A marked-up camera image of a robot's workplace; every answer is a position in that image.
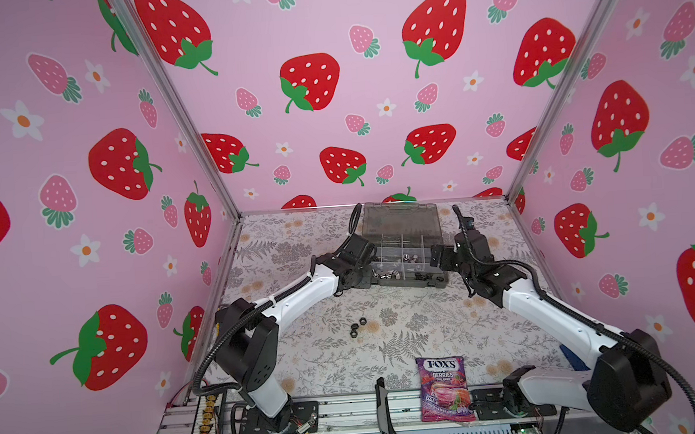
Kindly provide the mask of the grey plastic organizer box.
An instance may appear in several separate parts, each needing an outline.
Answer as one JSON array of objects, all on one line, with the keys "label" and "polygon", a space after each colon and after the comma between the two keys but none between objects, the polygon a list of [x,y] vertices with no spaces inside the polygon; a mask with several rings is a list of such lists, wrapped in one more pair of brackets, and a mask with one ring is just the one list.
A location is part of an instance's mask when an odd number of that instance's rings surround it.
[{"label": "grey plastic organizer box", "polygon": [[[443,244],[438,208],[434,204],[368,203],[363,207],[360,233],[376,246],[372,259],[372,285],[420,287],[416,272],[446,272],[430,266],[433,245]],[[419,262],[406,263],[403,256],[416,254]],[[401,280],[380,280],[373,276],[375,266],[398,266],[403,271]]]}]

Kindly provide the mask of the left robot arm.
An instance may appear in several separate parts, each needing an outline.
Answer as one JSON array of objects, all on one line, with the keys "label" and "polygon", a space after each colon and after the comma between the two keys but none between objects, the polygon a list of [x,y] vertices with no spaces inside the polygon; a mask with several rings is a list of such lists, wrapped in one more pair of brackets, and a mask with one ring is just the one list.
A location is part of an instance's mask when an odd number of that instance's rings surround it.
[{"label": "left robot arm", "polygon": [[371,241],[352,234],[335,252],[312,257],[306,273],[285,288],[221,310],[218,336],[192,379],[193,395],[234,391],[273,424],[288,419],[291,397],[274,378],[284,330],[319,302],[363,288],[375,251]]}]

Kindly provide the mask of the black nuts cluster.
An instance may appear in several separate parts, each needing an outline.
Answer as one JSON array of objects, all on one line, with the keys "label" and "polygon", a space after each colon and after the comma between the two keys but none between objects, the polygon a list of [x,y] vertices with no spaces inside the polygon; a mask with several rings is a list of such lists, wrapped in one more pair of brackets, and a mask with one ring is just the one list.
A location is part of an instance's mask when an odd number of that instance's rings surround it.
[{"label": "black nuts cluster", "polygon": [[352,323],[350,326],[350,336],[355,339],[358,337],[360,332],[363,332],[368,325],[368,319],[363,317],[360,318],[358,322]]}]

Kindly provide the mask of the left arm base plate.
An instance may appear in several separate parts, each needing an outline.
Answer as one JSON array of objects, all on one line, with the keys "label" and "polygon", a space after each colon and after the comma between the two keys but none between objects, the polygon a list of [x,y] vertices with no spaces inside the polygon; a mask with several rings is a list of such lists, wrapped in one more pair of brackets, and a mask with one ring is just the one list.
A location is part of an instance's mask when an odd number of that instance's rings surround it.
[{"label": "left arm base plate", "polygon": [[275,418],[268,418],[256,408],[243,410],[237,434],[291,434],[306,428],[313,433],[318,430],[319,402],[290,401]]}]

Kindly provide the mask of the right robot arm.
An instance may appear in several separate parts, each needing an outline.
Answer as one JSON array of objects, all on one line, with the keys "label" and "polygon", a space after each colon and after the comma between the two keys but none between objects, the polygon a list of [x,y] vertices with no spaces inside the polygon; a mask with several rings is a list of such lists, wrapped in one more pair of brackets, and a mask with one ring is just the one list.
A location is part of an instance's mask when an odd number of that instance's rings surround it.
[{"label": "right robot arm", "polygon": [[430,264],[458,274],[469,295],[529,320],[587,366],[577,375],[523,367],[505,382],[521,405],[589,411],[628,433],[669,401],[677,385],[691,405],[695,425],[695,390],[662,358],[651,335],[607,326],[553,297],[542,289],[534,267],[519,260],[495,260],[477,229],[456,234],[452,247],[433,245]]}]

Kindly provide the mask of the silver wing nuts pile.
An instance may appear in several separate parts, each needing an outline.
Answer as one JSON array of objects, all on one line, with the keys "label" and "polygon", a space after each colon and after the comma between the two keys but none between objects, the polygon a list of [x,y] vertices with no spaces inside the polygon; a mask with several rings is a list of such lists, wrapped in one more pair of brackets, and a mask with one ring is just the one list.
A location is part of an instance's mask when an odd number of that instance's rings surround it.
[{"label": "silver wing nuts pile", "polygon": [[380,280],[401,280],[403,271],[398,266],[375,266],[373,276]]}]

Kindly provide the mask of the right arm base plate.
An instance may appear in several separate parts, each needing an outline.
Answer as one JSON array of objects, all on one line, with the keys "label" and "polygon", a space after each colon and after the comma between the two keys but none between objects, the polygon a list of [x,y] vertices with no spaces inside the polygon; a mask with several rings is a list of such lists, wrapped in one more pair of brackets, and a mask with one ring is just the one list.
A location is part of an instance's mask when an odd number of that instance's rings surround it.
[{"label": "right arm base plate", "polygon": [[471,390],[470,395],[470,410],[475,412],[479,421],[552,417],[558,414],[554,405],[531,404],[520,392],[509,388],[505,390],[503,386]]}]

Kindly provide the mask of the black bolt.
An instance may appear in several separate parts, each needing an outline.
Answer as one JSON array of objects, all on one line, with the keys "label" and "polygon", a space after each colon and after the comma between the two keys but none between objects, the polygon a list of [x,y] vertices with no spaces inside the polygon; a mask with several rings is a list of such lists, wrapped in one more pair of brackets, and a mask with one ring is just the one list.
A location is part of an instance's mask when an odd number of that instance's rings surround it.
[{"label": "black bolt", "polygon": [[416,272],[415,280],[420,287],[435,287],[443,289],[447,286],[448,278],[442,272],[425,273]]}]

